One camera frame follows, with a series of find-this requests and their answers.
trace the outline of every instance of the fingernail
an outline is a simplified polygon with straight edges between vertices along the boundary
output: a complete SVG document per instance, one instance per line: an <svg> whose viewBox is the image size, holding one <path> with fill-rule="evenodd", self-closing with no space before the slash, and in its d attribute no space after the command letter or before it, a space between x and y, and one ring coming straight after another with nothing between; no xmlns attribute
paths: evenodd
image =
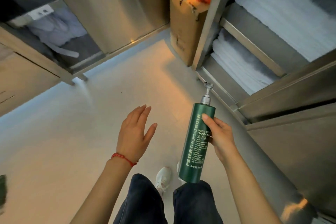
<svg viewBox="0 0 336 224"><path fill-rule="evenodd" d="M202 120L207 120L208 119L208 115L206 115L205 113L202 113Z"/></svg>

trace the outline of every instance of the white floor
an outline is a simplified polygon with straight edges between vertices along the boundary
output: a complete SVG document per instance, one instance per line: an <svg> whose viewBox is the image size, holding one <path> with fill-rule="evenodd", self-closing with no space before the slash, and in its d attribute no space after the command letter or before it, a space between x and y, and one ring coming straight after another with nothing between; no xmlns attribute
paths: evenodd
<svg viewBox="0 0 336 224"><path fill-rule="evenodd" d="M194 102L204 87L169 49L169 31L137 45L86 73L76 86L60 83L0 118L0 174L8 177L8 200L0 223L69 223L115 152L122 120L135 107L151 105L148 124L158 123L146 153L120 193L110 223L122 204L130 179L142 173L154 181L170 166L174 180L164 195L173 223L172 192L179 186L180 158ZM213 97L216 116L233 126L236 144L281 215L297 199L295 189L254 143L229 111ZM240 223L225 170L209 146L202 179L214 192L224 223ZM307 223L308 214L286 223Z"/></svg>

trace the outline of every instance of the forearm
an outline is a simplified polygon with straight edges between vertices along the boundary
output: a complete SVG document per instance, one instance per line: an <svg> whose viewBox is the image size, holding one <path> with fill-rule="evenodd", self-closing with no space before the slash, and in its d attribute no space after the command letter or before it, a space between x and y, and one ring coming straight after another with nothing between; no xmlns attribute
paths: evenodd
<svg viewBox="0 0 336 224"><path fill-rule="evenodd" d="M71 224L107 224L120 190L131 170L124 159L109 160Z"/></svg>
<svg viewBox="0 0 336 224"><path fill-rule="evenodd" d="M238 151L230 153L224 167L241 224L281 224Z"/></svg>

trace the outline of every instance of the pump dispenser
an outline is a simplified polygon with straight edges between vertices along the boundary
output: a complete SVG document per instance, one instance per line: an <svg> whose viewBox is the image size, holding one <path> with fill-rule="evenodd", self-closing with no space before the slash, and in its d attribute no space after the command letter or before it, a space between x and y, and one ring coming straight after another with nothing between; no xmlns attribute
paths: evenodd
<svg viewBox="0 0 336 224"><path fill-rule="evenodd" d="M210 90L212 83L204 83L206 93L200 103L194 103L192 108L189 127L180 160L178 176L180 179L197 183L201 178L205 153L208 148L210 136L209 127L203 122L202 114L205 113L211 118L215 116L216 108L210 106Z"/></svg>

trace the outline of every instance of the green object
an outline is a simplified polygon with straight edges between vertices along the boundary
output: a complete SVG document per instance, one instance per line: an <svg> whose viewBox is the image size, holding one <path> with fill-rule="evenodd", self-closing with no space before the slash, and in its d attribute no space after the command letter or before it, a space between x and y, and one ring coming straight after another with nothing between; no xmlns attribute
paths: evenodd
<svg viewBox="0 0 336 224"><path fill-rule="evenodd" d="M0 175L0 214L2 213L2 208L6 203L6 195L7 195L6 175Z"/></svg>
<svg viewBox="0 0 336 224"><path fill-rule="evenodd" d="M191 183L200 181L210 136L210 129L203 122L202 114L205 113L213 118L216 110L215 107L210 106L209 91L213 86L205 82L205 87L207 93L202 97L201 103L195 103L192 108L178 173L179 178Z"/></svg>

